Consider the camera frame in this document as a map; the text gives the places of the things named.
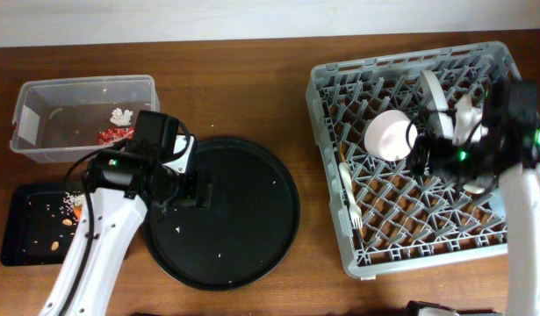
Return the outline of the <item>red snack wrapper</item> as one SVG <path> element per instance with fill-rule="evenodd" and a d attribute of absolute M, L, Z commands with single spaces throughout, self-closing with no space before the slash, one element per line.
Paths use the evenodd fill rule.
<path fill-rule="evenodd" d="M 97 140 L 99 145 L 112 145 L 124 139 L 131 139 L 133 137 L 134 129 L 128 128 L 108 128 L 97 134 Z"/>

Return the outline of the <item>grey plate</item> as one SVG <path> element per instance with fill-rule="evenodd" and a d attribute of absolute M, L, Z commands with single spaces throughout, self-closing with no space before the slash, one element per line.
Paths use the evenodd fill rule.
<path fill-rule="evenodd" d="M 442 85 L 436 75 L 430 70 L 420 73 L 420 85 L 427 111 L 426 128 L 435 136 L 452 139 L 454 134 L 453 119 L 443 93 Z"/>

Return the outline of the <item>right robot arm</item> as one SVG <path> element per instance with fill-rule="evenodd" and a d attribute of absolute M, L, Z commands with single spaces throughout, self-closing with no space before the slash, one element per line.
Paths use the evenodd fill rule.
<path fill-rule="evenodd" d="M 480 180 L 500 188 L 508 223 L 508 315 L 540 315 L 540 118 L 533 82 L 502 80 L 484 96 L 464 141 L 426 131 L 406 158 L 412 174 L 457 187 Z"/>

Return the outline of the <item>cream cup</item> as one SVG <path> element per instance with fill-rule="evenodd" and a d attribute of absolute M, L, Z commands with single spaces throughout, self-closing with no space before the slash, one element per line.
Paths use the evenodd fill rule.
<path fill-rule="evenodd" d="M 485 183 L 469 182 L 465 183 L 462 188 L 473 195 L 480 195 L 487 193 L 490 190 L 490 185 Z"/>

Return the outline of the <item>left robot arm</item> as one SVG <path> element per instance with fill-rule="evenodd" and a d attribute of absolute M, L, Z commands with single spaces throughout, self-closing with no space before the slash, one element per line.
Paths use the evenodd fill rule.
<path fill-rule="evenodd" d="M 103 315 L 141 224 L 169 208 L 205 209 L 211 188 L 190 164 L 196 137 L 183 122 L 140 111 L 133 137 L 83 157 L 83 209 L 43 315 Z"/>

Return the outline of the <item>orange carrot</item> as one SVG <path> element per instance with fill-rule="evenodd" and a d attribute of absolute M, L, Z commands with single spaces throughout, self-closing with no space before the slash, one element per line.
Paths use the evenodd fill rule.
<path fill-rule="evenodd" d="M 80 219 L 82 214 L 82 207 L 80 205 L 76 205 L 73 208 L 73 213 L 75 214 L 77 219 Z"/>

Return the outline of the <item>blue cup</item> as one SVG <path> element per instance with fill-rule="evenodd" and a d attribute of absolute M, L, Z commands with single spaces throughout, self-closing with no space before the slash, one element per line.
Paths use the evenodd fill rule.
<path fill-rule="evenodd" d="M 503 197 L 500 189 L 493 191 L 493 195 L 488 200 L 488 204 L 492 212 L 502 219 L 507 218 Z"/>

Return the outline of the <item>wooden chopstick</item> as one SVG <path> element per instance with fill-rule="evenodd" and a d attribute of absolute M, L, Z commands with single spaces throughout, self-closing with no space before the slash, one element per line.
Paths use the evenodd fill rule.
<path fill-rule="evenodd" d="M 341 162 L 346 162 L 348 164 L 347 159 L 346 159 L 346 149 L 345 149 L 345 146 L 343 144 L 341 144 L 339 146 L 339 155 L 340 155 Z M 352 225 L 351 225 L 351 229 L 354 232 L 354 235 L 356 237 L 357 247 L 362 249 L 363 248 L 363 243 L 362 243 L 361 229 L 354 229 L 352 227 Z"/>

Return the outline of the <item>white plastic fork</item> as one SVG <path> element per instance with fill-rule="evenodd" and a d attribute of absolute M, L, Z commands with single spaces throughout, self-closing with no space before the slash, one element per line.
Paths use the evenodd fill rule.
<path fill-rule="evenodd" d="M 361 208 L 357 205 L 354 191 L 353 191 L 353 185 L 352 180 L 349 172 L 349 165 L 346 162 L 341 162 L 338 165 L 340 177 L 342 179 L 342 184 L 346 190 L 346 195 L 348 198 L 349 203 L 349 216 L 351 225 L 354 229 L 362 229 L 363 228 L 363 221 L 362 221 L 362 212 Z"/>

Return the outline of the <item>pink saucer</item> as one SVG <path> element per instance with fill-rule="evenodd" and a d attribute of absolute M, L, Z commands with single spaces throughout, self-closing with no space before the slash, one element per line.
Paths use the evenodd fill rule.
<path fill-rule="evenodd" d="M 409 155 L 417 136 L 415 124 L 403 111 L 384 111 L 368 125 L 364 148 L 376 158 L 395 162 Z"/>

